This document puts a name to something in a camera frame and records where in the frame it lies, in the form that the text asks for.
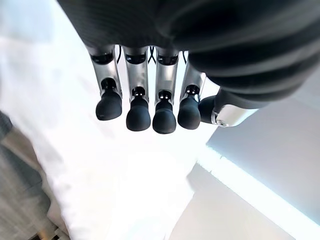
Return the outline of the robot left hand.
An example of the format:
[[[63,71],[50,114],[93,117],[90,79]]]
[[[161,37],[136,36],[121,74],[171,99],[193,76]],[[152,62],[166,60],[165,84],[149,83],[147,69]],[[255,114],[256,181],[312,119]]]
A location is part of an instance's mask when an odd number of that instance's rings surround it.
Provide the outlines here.
[[[188,61],[236,100],[295,92],[320,65],[317,0],[61,0],[89,47],[149,44]]]

